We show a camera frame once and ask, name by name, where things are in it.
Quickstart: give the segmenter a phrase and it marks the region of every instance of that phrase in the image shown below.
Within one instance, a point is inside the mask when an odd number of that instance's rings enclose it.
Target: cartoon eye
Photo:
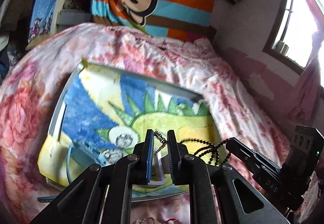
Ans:
[[[134,4],[138,4],[138,1],[137,0],[130,0],[132,3]]]

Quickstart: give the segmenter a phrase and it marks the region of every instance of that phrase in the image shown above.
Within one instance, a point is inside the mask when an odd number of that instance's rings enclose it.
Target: screw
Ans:
[[[222,165],[222,169],[225,171],[231,171],[233,167],[230,164],[224,164]]]
[[[90,171],[98,171],[100,166],[98,164],[92,164],[89,169]]]
[[[192,155],[192,154],[185,154],[184,155],[184,159],[185,160],[188,160],[188,161],[190,161],[190,160],[194,160],[194,156]]]
[[[135,161],[137,160],[138,156],[136,154],[130,154],[127,156],[128,160]]]

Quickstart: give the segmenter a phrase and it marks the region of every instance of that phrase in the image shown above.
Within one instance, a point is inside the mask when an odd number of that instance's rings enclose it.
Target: floral bedspread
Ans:
[[[46,206],[37,197],[57,194],[39,173],[37,158],[57,99],[82,57],[201,93],[223,139],[237,137],[277,164],[285,161],[288,140],[207,39],[182,43],[84,23],[35,47],[0,88],[0,199],[17,223],[29,223]],[[231,163],[257,187],[241,161],[232,156]],[[131,223],[189,223],[188,210],[187,195],[134,204]]]

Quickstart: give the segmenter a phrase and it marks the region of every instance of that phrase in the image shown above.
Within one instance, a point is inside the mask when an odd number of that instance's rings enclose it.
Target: curtain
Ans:
[[[320,64],[318,53],[324,40],[324,15],[315,0],[306,0],[317,24],[312,35],[312,52],[304,72],[299,77],[284,106],[284,112],[293,120],[308,122],[312,118],[320,91]]]

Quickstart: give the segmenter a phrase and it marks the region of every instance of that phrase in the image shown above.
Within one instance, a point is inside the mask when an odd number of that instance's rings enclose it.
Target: pink painted wall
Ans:
[[[292,90],[298,75],[262,52],[281,0],[242,0],[235,6],[215,5],[211,25],[217,29],[216,51],[241,78],[255,100],[290,139],[296,123],[280,113],[282,101]],[[324,133],[324,101],[308,126]]]

